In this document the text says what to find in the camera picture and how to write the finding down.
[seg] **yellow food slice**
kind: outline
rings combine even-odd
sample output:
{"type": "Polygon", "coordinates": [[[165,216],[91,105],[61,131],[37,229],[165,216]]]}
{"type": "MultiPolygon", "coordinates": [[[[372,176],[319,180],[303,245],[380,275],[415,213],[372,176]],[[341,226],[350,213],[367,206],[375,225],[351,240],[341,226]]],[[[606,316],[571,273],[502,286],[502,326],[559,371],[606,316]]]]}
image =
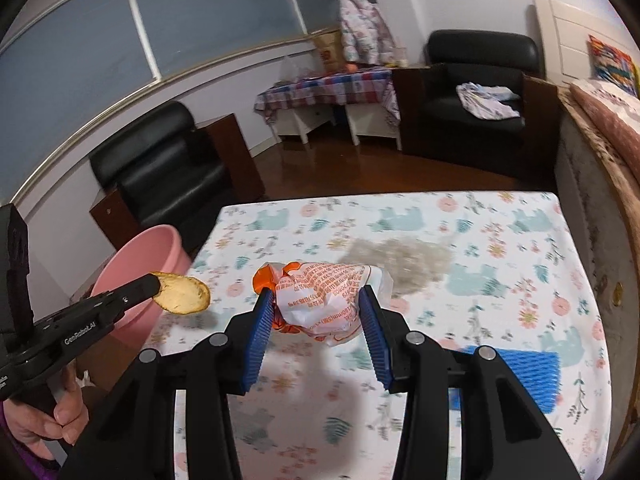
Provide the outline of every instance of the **yellow food slice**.
{"type": "Polygon", "coordinates": [[[160,292],[154,296],[154,301],[167,312],[184,316],[209,307],[209,287],[200,280],[170,272],[152,274],[160,280],[160,292]]]}

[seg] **pink trash bin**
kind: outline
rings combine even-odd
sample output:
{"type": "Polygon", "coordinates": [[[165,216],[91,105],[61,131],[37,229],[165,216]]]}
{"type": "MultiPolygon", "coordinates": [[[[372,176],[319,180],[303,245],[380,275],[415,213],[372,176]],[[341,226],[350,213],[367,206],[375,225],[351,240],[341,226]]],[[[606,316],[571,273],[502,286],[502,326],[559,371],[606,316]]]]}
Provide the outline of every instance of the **pink trash bin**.
{"type": "MultiPolygon", "coordinates": [[[[157,225],[141,232],[115,254],[100,273],[91,295],[113,290],[153,270],[185,274],[189,267],[191,260],[182,248],[178,230],[171,225],[157,225]]],[[[111,335],[139,350],[161,312],[155,301],[143,301],[127,310],[111,335]]]]}

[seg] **human hand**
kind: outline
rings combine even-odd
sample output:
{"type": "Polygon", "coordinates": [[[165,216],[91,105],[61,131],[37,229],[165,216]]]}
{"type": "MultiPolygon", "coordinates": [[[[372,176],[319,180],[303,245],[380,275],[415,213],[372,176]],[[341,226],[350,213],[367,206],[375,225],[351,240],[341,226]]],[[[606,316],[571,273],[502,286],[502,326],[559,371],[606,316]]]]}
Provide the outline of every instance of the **human hand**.
{"type": "Polygon", "coordinates": [[[76,382],[76,362],[62,370],[62,384],[65,393],[56,405],[54,417],[23,402],[12,399],[4,402],[4,418],[11,434],[44,460],[54,457],[43,437],[48,440],[64,438],[69,444],[75,444],[89,422],[89,411],[82,402],[82,389],[76,382]]]}

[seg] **bed headboard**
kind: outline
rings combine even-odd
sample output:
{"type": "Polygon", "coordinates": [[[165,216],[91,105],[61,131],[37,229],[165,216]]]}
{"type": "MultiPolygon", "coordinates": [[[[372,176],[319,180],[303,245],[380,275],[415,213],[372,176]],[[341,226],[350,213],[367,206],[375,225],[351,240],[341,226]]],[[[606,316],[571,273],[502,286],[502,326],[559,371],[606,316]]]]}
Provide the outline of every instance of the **bed headboard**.
{"type": "Polygon", "coordinates": [[[640,50],[625,27],[557,0],[534,0],[545,52],[546,79],[568,85],[593,75],[589,35],[629,54],[640,66],[640,50]]]}

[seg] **blue textured mat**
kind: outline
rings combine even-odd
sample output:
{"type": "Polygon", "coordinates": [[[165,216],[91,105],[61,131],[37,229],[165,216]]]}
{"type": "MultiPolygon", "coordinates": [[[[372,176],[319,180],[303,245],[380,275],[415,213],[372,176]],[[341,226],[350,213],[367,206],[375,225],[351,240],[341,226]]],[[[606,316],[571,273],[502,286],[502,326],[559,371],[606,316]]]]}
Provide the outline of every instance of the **blue textured mat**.
{"type": "MultiPolygon", "coordinates": [[[[461,351],[472,354],[477,347],[468,346],[461,351]]],[[[555,352],[496,349],[504,362],[536,401],[542,413],[551,413],[556,407],[560,391],[560,359],[555,352]]],[[[458,390],[449,391],[449,408],[460,409],[458,390]]]]}

